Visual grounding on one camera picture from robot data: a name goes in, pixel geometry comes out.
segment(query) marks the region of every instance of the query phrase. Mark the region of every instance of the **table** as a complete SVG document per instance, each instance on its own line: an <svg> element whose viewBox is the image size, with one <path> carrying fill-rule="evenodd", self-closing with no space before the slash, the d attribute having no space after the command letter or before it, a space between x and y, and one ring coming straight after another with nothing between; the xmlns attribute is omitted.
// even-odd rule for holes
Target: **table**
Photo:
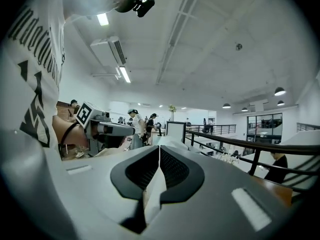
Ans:
<svg viewBox="0 0 320 240"><path fill-rule="evenodd" d="M252 177L255 181L257 181L259 184L267 188L276 197L282 200L282 202L286 207L291 206L291 198L293 193L293 190L291 188L272 183L268 180L265 180L263 178L259 178L256 176L252 176Z"/></svg>

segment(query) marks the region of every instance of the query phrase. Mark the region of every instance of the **white robot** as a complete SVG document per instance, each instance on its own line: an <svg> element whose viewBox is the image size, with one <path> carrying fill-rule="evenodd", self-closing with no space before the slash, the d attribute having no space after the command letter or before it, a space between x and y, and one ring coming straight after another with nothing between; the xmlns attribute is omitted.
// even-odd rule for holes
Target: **white robot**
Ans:
<svg viewBox="0 0 320 240"><path fill-rule="evenodd" d="M108 112L85 101L75 116L84 128L88 139L88 154L95 157L104 148L118 148L123 138L135 134L135 129L125 124L111 122ZM92 126L97 125L98 135L93 136Z"/></svg>

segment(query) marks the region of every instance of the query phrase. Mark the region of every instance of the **glass partition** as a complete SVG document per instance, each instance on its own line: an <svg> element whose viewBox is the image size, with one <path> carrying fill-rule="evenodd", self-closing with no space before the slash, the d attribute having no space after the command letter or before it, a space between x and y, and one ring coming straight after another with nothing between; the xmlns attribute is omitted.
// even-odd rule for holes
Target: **glass partition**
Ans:
<svg viewBox="0 0 320 240"><path fill-rule="evenodd" d="M247 117L247 141L278 144L282 138L282 113Z"/></svg>

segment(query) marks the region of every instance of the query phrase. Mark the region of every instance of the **black metal railing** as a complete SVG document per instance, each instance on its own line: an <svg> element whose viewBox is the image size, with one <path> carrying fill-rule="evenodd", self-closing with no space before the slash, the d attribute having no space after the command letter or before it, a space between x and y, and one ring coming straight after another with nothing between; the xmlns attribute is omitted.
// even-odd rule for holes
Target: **black metal railing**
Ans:
<svg viewBox="0 0 320 240"><path fill-rule="evenodd" d="M296 123L296 131L297 132L315 131L315 130L320 130L320 126L319 125L307 124L307 123L301 123L301 122L297 122Z"/></svg>
<svg viewBox="0 0 320 240"><path fill-rule="evenodd" d="M236 124L191 124L187 125L186 129L210 135L234 134L236 132Z"/></svg>
<svg viewBox="0 0 320 240"><path fill-rule="evenodd" d="M279 166L259 162L259 157L260 157L261 151L267 151L267 152L271 152L271 153L290 154L290 155L320 156L320 145L261 144L261 143L257 143L257 142L250 142L250 141L244 141L244 140L239 140L239 139L225 138L225 137L216 136L216 135L208 135L205 133L196 132L196 131L192 131L192 130L188 130L188 129L186 129L186 133L191 135L191 138L186 137L186 139L191 140L191 146L193 146L194 143L198 143L208 149L212 149L212 150L216 151L217 153L227 154L223 150L220 150L218 148L214 148L212 146L209 146L209 145L203 144L199 141L196 141L195 136L204 137L209 140L218 141L221 143L227 143L227 144L255 150L253 160L239 157L240 160L252 164L251 169L249 171L249 174L252 176L255 174L257 166L263 166L263 167L269 168L269 169L284 170L288 174L292 173L292 174L296 174L296 175L306 175L307 178L320 175L319 170L301 170L301 169L296 169L296 168L291 169L291 168L279 167ZM290 188L294 192L297 192L297 193L304 193L307 191L307 189L298 188L298 187L294 187L291 185L283 185L283 184L279 184L276 182L272 182L272 183L284 186L286 188Z"/></svg>

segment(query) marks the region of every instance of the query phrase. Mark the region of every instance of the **air conditioner unit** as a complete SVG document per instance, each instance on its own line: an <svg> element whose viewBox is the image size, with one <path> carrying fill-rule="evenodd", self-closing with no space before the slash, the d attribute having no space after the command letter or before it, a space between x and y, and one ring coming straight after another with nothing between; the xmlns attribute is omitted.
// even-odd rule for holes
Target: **air conditioner unit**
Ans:
<svg viewBox="0 0 320 240"><path fill-rule="evenodd" d="M103 66L117 68L126 64L126 58L117 36L97 39L93 41L90 47Z"/></svg>

